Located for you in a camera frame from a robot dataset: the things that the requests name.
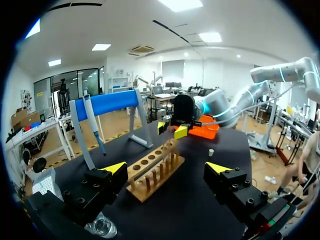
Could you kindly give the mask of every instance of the person's leg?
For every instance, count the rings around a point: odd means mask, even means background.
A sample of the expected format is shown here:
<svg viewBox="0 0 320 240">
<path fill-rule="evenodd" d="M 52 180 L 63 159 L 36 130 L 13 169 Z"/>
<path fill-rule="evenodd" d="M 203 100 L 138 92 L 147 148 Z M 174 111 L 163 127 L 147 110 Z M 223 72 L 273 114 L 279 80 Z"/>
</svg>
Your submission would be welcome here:
<svg viewBox="0 0 320 240">
<path fill-rule="evenodd" d="M 315 181 L 313 184 L 310 185 L 308 188 L 308 196 L 297 206 L 298 210 L 303 209 L 306 207 L 314 198 L 315 194 L 313 193 L 313 190 L 317 186 L 318 181 Z"/>
<path fill-rule="evenodd" d="M 290 183 L 292 177 L 298 176 L 298 164 L 291 165 L 285 172 L 280 187 L 277 190 L 277 193 L 280 195 L 285 187 Z"/>
</svg>

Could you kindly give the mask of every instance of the yellow triangle marker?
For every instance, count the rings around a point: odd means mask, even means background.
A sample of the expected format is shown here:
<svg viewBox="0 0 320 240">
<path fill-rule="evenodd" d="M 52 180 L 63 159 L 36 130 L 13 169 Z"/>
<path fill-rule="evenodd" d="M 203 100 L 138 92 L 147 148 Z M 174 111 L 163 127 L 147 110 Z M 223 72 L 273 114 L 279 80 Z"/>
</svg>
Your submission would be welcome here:
<svg viewBox="0 0 320 240">
<path fill-rule="evenodd" d="M 162 127 L 164 127 L 164 126 L 165 126 L 165 123 L 164 123 L 163 121 L 158 121 L 158 128 L 157 128 L 157 130 L 158 130 L 158 135 L 160 135 L 160 134 L 162 134 L 162 133 L 164 132 L 163 129 L 160 131 L 160 128 L 162 128 Z"/>
<path fill-rule="evenodd" d="M 117 163 L 117 164 L 112 165 L 112 166 L 107 166 L 107 167 L 105 167 L 105 168 L 101 168 L 101 169 L 99 169 L 99 170 L 107 170 L 108 172 L 111 172 L 112 175 L 113 175 L 113 174 L 114 174 L 116 171 L 118 171 L 119 168 L 121 168 L 122 165 L 124 165 L 124 164 L 126 164 L 125 161 L 120 162 L 120 163 Z"/>
<path fill-rule="evenodd" d="M 212 168 L 217 174 L 220 174 L 221 172 L 224 172 L 225 170 L 229 170 L 229 171 L 232 170 L 231 168 L 220 166 L 220 165 L 208 162 L 208 161 L 205 164 L 208 164 L 208 166 L 210 168 Z"/>
<path fill-rule="evenodd" d="M 179 128 L 174 132 L 174 139 L 180 139 L 188 135 L 188 127 L 180 125 Z"/>
</svg>

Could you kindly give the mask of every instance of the ceiling light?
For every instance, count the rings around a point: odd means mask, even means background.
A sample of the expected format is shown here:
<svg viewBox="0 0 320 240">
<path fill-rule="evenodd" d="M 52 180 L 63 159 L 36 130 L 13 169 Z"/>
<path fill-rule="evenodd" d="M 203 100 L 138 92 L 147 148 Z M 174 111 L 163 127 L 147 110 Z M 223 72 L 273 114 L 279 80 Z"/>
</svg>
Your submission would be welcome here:
<svg viewBox="0 0 320 240">
<path fill-rule="evenodd" d="M 105 50 L 107 50 L 110 46 L 111 46 L 111 44 L 96 44 L 96 45 L 94 45 L 94 47 L 92 48 L 92 51 L 105 51 Z"/>
<path fill-rule="evenodd" d="M 221 42 L 222 42 L 220 33 L 218 33 L 218 32 L 200 33 L 200 34 L 199 34 L 199 37 L 200 37 L 205 43 L 221 43 Z"/>
<path fill-rule="evenodd" d="M 61 64 L 61 59 L 48 62 L 49 67 Z"/>
<path fill-rule="evenodd" d="M 29 33 L 26 35 L 26 38 L 36 34 L 36 33 L 39 33 L 40 32 L 40 19 L 38 21 L 36 21 L 35 25 L 31 28 L 31 30 L 29 31 Z"/>
<path fill-rule="evenodd" d="M 201 8 L 203 4 L 200 0 L 158 0 L 174 12 L 181 12 L 189 9 Z"/>
</svg>

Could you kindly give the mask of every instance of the shelf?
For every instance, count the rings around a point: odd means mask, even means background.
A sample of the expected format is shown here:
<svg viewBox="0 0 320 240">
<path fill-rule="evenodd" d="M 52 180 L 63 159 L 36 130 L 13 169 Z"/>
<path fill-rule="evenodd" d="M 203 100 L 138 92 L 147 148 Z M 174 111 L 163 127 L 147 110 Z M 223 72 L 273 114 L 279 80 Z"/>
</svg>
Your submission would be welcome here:
<svg viewBox="0 0 320 240">
<path fill-rule="evenodd" d="M 117 89 L 133 89 L 133 86 L 122 86 L 122 87 L 115 87 L 115 88 L 109 88 L 109 90 L 117 90 Z"/>
<path fill-rule="evenodd" d="M 127 76 L 118 76 L 118 77 L 112 77 L 112 79 L 129 79 Z"/>
</svg>

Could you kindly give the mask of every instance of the white shelving unit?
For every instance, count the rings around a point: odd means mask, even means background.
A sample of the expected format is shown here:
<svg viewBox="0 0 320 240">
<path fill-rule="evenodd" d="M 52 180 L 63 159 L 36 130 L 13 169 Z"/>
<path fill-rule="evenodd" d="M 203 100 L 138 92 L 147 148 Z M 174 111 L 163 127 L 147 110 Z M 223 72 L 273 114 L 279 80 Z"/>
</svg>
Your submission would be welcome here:
<svg viewBox="0 0 320 240">
<path fill-rule="evenodd" d="M 133 72 L 132 74 L 126 74 L 126 76 L 111 76 L 109 78 L 109 93 L 126 91 L 129 88 L 133 88 Z"/>
</svg>

